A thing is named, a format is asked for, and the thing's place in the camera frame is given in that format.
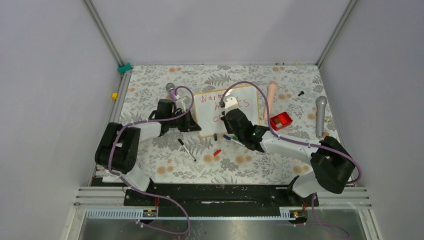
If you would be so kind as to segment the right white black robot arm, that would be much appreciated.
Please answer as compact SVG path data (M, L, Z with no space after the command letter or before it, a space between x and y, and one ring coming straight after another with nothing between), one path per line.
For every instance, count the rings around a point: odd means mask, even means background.
M247 149L280 154L311 165L311 172L296 176L290 182L286 198L291 205L299 206L317 192L341 194L349 184L355 165L334 137L306 142L298 137L279 135L269 127L252 124L238 108L225 110L221 120L227 131Z

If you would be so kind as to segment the yellow framed whiteboard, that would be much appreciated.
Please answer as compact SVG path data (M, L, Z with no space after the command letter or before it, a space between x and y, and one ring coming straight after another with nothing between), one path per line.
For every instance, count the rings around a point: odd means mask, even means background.
M201 127L199 132L201 137L227 132L225 124L221 120L223 110L220 100L224 92L224 89L219 89L194 95L194 115L197 124ZM252 124L260 123L258 91L255 87L242 85L230 89L227 94L236 98L238 107Z

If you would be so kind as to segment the red marker cap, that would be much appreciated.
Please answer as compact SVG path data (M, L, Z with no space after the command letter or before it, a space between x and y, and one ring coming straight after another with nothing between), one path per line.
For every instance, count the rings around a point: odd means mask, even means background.
M213 156L214 157L216 157L220 152L221 152L222 150L221 149L218 149L218 150L216 150L214 153L213 153Z

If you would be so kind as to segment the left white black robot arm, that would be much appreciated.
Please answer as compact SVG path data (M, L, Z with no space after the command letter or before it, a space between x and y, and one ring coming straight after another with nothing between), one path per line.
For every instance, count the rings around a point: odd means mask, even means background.
M182 133L200 131L190 113L193 106L192 102L186 105L184 100L160 99L146 120L127 125L108 123L94 155L95 163L138 189L135 197L142 205L152 204L155 192L149 188L151 179L136 165L139 143L161 137L171 129Z

